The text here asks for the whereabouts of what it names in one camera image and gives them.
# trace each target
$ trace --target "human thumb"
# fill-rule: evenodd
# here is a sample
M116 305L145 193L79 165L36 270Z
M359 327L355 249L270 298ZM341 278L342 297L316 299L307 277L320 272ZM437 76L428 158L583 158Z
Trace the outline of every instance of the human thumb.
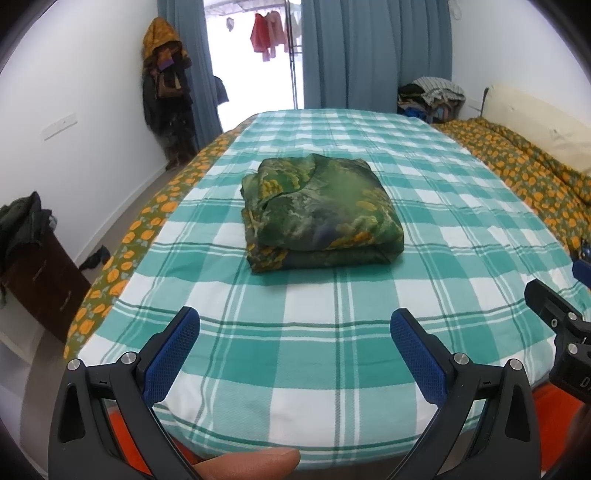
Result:
M300 452L272 448L228 453L195 465L204 480L282 480L300 463Z

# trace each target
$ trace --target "light switch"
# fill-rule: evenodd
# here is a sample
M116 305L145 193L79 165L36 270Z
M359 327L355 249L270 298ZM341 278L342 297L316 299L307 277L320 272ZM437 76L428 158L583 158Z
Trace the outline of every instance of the light switch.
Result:
M52 123L51 125L45 127L41 132L43 135L43 140L49 140L51 137L54 137L60 132L63 132L66 128L70 128L72 125L76 125L78 123L78 117L75 113L71 113L64 118L59 119L57 122Z

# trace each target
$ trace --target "folded green blanket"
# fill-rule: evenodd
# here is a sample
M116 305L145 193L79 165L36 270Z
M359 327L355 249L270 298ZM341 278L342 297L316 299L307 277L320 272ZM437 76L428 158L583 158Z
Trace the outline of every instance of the folded green blanket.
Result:
M386 264L404 249L398 216L363 160L267 158L241 193L254 271Z

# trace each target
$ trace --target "dark jacket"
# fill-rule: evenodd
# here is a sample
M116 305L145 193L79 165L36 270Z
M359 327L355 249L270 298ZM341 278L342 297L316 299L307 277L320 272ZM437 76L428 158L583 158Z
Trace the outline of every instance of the dark jacket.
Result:
M0 275L26 245L40 245L49 226L51 210L41 208L37 192L0 208Z

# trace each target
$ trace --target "curtain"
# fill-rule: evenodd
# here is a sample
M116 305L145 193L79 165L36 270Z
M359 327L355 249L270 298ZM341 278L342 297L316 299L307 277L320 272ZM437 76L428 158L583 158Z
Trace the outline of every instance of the curtain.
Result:
M304 0L304 106L396 112L398 87L452 79L447 0Z
M193 99L195 142L201 150L222 133L203 0L158 0L158 15L176 29L193 63L186 73Z

